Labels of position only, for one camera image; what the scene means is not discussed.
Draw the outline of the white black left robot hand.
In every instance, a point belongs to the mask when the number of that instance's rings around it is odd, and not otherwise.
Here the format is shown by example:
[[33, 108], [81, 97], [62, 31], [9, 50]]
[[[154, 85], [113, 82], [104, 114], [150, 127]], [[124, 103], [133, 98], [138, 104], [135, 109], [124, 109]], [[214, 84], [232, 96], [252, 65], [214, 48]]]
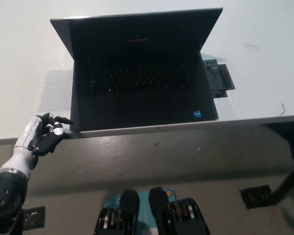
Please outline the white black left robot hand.
[[73, 122], [52, 113], [33, 116], [17, 139], [15, 147], [27, 149], [35, 156], [52, 153], [63, 139], [69, 138], [63, 124], [71, 125]]

